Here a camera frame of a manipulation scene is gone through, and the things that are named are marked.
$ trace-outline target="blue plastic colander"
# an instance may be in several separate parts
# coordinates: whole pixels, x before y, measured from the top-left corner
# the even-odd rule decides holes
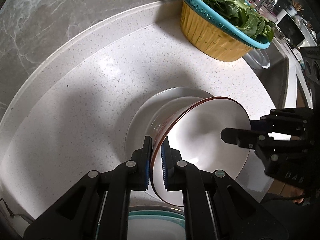
[[[260,43],[244,34],[241,30],[233,26],[215,10],[210,8],[201,0],[186,0],[187,4],[191,6],[199,15],[208,20],[216,27],[222,29],[225,33],[228,33],[231,37],[243,42],[244,44],[253,47],[255,49],[266,49],[269,47],[270,42]]]

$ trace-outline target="yellow basket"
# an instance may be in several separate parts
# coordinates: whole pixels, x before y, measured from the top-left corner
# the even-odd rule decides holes
[[[252,47],[236,40],[197,14],[183,1],[180,26],[185,37],[199,50],[215,59],[236,61]]]

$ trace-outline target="gray marble wall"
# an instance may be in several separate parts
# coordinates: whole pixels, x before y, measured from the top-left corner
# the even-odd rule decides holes
[[[0,119],[31,73],[89,26],[158,0],[7,0],[0,9]]]

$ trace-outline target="chrome faucet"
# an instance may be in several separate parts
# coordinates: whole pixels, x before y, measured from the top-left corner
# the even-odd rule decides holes
[[[256,6],[256,11],[259,11],[259,9],[262,7],[262,5],[265,3],[266,0],[261,0],[258,5]],[[276,6],[278,0],[270,0],[269,4],[267,5],[268,11],[272,11],[273,8]]]

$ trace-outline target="basket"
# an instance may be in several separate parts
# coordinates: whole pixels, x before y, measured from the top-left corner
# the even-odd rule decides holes
[[[182,33],[196,48],[215,59],[231,62],[252,50],[252,47],[236,40],[201,17],[185,0],[180,26]]]
[[[231,37],[238,41],[254,48],[254,49],[266,49],[269,47],[270,42],[260,43],[250,38],[248,35],[244,34],[242,31],[233,26],[220,14],[210,8],[201,0],[185,0],[188,4],[203,18],[205,18],[210,23],[214,24],[217,28],[223,30],[225,33],[229,34]]]

